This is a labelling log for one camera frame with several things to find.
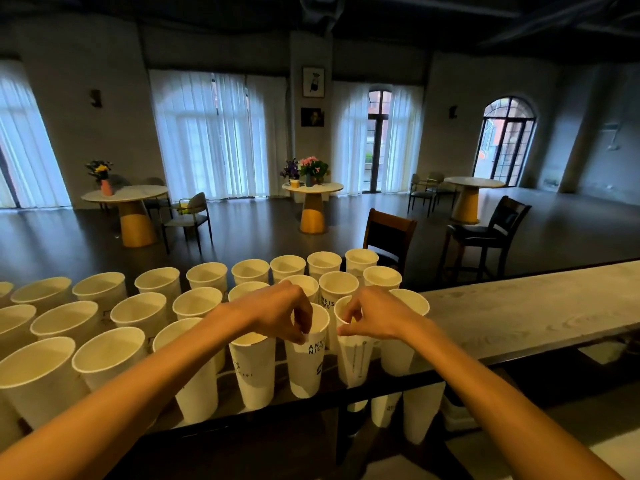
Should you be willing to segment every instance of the ceiling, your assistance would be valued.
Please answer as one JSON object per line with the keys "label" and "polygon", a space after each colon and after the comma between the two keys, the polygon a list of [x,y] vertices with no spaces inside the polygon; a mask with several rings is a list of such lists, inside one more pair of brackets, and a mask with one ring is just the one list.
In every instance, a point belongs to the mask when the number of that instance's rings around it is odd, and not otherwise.
{"label": "ceiling", "polygon": [[177,30],[307,30],[560,63],[640,61],[640,0],[0,0],[4,19],[87,11]]}

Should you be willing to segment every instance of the table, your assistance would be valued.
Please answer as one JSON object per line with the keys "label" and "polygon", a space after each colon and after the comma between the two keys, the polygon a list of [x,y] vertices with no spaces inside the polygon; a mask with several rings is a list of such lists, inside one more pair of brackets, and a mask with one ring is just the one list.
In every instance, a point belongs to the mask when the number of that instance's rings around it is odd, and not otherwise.
{"label": "table", "polygon": [[84,194],[82,199],[89,202],[118,204],[124,247],[141,248],[157,241],[154,225],[142,201],[168,192],[169,189],[162,185],[128,185],[116,190],[110,197],[103,195],[101,190],[95,190]]}
{"label": "table", "polygon": [[[455,343],[481,362],[495,365],[640,330],[638,282],[640,260],[635,260],[422,295],[431,305],[429,318]],[[289,387],[284,343],[278,340],[274,398],[266,408],[243,411],[228,348],[226,352],[226,372],[218,377],[219,405],[212,419],[182,426],[180,411],[174,408],[158,418],[148,436],[161,440],[165,435],[189,436],[257,420],[324,411],[442,380],[419,356],[413,361],[410,375],[404,377],[389,376],[379,358],[373,358],[364,384],[347,389],[338,378],[336,355],[326,353],[320,390],[309,399],[298,399]]]}
{"label": "table", "polygon": [[445,182],[462,187],[451,218],[460,224],[478,224],[478,190],[503,187],[504,182],[489,178],[446,177]]}
{"label": "table", "polygon": [[322,234],[326,230],[326,226],[324,225],[322,194],[340,192],[340,190],[344,188],[344,185],[331,182],[329,184],[313,185],[312,187],[293,188],[291,185],[284,184],[282,188],[289,192],[300,192],[305,195],[300,232],[305,234]]}

